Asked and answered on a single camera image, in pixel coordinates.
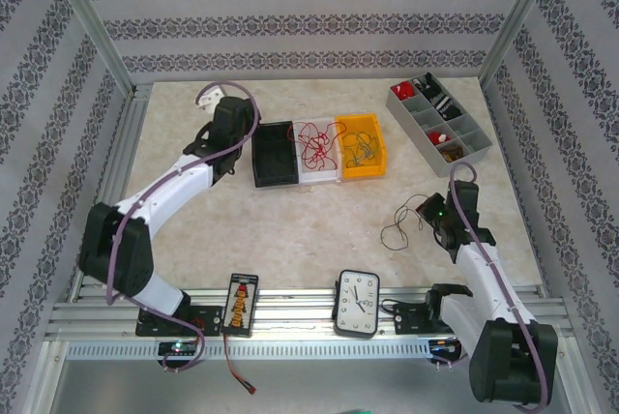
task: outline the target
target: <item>patterned wallpaper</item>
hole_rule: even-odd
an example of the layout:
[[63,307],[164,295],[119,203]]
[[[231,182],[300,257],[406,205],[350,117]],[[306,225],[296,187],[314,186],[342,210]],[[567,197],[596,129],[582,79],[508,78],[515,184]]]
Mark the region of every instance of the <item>patterned wallpaper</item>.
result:
[[515,0],[92,0],[136,83],[473,75]]
[[0,0],[0,413],[20,412],[125,97],[68,0]]
[[619,0],[537,0],[486,90],[546,285],[619,412]]

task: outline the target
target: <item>red wire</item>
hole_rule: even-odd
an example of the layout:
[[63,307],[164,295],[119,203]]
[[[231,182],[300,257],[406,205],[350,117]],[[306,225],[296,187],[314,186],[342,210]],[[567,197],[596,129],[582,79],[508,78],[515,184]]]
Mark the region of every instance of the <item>red wire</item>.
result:
[[250,392],[250,395],[253,395],[255,393],[255,387],[240,374],[238,374],[237,371],[234,370],[234,367],[232,367],[232,362],[230,361],[230,356],[228,355],[228,335],[226,334],[223,334],[223,352],[225,353],[225,361],[228,363],[230,373],[239,381],[241,385],[245,387],[248,392]]
[[[290,136],[290,133],[294,131],[294,126],[297,124],[303,125],[301,130],[298,132],[297,137],[298,140],[294,139],[294,136]],[[343,130],[339,133],[336,133],[336,136],[330,138],[328,136],[329,128],[331,126],[341,125],[343,126]],[[333,148],[336,140],[340,135],[346,132],[346,126],[342,122],[332,122],[327,125],[326,132],[320,132],[316,125],[313,122],[295,122],[288,129],[288,139],[295,143],[299,143],[299,145],[303,145],[303,150],[301,152],[301,161],[306,168],[310,170],[318,169],[322,170],[327,165],[326,161],[330,161],[334,169],[338,168],[338,163],[329,156],[329,152]]]

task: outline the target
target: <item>clock face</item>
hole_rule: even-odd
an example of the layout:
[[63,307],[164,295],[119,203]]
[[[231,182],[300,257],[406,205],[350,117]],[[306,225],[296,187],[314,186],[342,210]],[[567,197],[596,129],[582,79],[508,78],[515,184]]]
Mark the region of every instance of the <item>clock face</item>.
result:
[[368,338],[378,325],[380,280],[369,272],[342,271],[339,275],[335,330],[348,337]]

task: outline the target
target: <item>marble surface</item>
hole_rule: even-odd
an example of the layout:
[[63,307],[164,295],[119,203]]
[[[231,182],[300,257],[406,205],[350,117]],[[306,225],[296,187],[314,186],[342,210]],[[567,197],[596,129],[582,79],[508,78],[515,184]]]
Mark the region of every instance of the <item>marble surface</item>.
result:
[[[394,211],[414,193],[447,191],[385,107],[388,87],[400,79],[242,81],[264,122],[374,112],[387,151],[381,179],[258,190],[251,147],[236,174],[221,179],[172,217],[153,240],[157,271],[182,288],[224,288],[233,272],[257,274],[262,288],[333,286],[342,269],[377,273],[382,286],[463,282],[463,276],[411,215],[403,228],[410,246],[389,251],[379,239]],[[493,141],[476,164],[481,226],[491,229],[513,284],[541,278],[516,205],[477,78],[446,78]],[[210,120],[193,104],[201,82],[162,82],[153,88],[127,195],[170,168],[195,133]],[[238,95],[229,87],[228,95]],[[416,207],[418,202],[411,203]],[[395,231],[386,240],[396,246]]]

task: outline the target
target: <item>gray organizer box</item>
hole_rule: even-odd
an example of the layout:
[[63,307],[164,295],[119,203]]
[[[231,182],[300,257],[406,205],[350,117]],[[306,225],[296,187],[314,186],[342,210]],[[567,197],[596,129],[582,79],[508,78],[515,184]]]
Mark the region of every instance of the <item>gray organizer box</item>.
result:
[[[434,75],[432,77],[441,86],[443,93],[452,98],[452,103],[462,112],[461,116],[449,121],[443,120],[438,111],[432,107],[431,103],[414,85],[415,96],[403,102],[390,88],[387,108],[408,137],[413,140],[434,173],[439,177],[447,177],[455,163],[447,163],[439,153],[440,149],[453,145],[460,146],[464,157],[458,161],[476,163],[486,155],[492,142],[480,129],[473,117],[466,112],[466,109],[445,89],[443,84]],[[445,133],[451,140],[434,146],[427,137],[427,134],[431,132]]]

